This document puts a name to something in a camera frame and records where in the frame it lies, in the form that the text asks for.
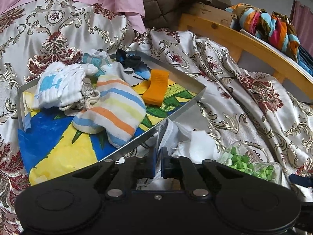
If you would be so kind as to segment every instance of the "bed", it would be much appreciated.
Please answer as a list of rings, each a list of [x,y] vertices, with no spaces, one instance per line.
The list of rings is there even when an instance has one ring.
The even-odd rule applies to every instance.
[[[188,31],[189,26],[202,31],[202,37]],[[139,35],[124,15],[72,0],[36,0],[0,16],[2,234],[21,231],[14,202],[29,186],[18,147],[16,89],[39,77],[51,62],[73,64],[92,48],[109,54],[118,48],[138,50],[206,85],[201,101],[176,121],[190,130],[205,130],[219,150],[243,142],[264,162],[279,162],[283,186],[313,201],[312,188],[287,179],[313,174],[313,110],[280,83],[288,78],[312,98],[311,78],[265,45],[216,23],[183,15],[180,30],[146,29]],[[242,50],[270,64],[275,78],[239,68]],[[124,158],[144,153],[156,140],[149,138]]]

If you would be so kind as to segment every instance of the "clear plastic bag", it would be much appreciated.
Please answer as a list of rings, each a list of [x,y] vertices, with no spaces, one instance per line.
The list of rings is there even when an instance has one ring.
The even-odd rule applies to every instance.
[[[252,176],[281,184],[282,168],[280,164],[262,162],[249,146],[242,142],[230,145],[217,159],[217,162]]]

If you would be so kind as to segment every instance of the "screw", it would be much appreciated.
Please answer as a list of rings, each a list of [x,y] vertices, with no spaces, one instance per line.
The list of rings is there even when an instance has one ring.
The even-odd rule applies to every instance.
[[[161,199],[162,199],[162,196],[157,194],[157,195],[154,196],[154,198],[155,198],[156,200],[161,200]]]
[[[111,190],[108,190],[107,194],[108,196],[111,196],[111,197],[120,197],[123,194],[123,192],[120,189],[111,189]]]
[[[209,192],[206,189],[195,189],[193,194],[198,197],[205,197],[209,194]]]

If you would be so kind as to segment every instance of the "wooden bed frame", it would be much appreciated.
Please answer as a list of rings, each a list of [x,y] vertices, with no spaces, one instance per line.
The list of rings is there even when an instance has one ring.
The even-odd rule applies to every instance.
[[[313,77],[298,70],[264,44],[219,23],[188,14],[181,16],[178,30],[190,30],[197,35],[216,41],[229,50],[229,54],[236,62],[239,61],[243,50],[249,52],[270,65],[275,70],[273,77],[281,84],[285,79],[289,79],[310,99],[313,99]]]

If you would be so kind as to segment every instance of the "striped colorful fabric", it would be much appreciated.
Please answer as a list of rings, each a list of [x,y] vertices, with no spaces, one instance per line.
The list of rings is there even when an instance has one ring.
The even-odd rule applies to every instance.
[[[109,142],[119,148],[130,141],[146,115],[142,98],[122,79],[114,75],[99,76],[96,90],[101,95],[89,110],[73,119],[82,132],[96,134],[106,129]]]
[[[291,20],[277,12],[272,15],[264,9],[239,3],[226,9],[235,15],[245,31],[266,41],[298,63],[300,41]]]

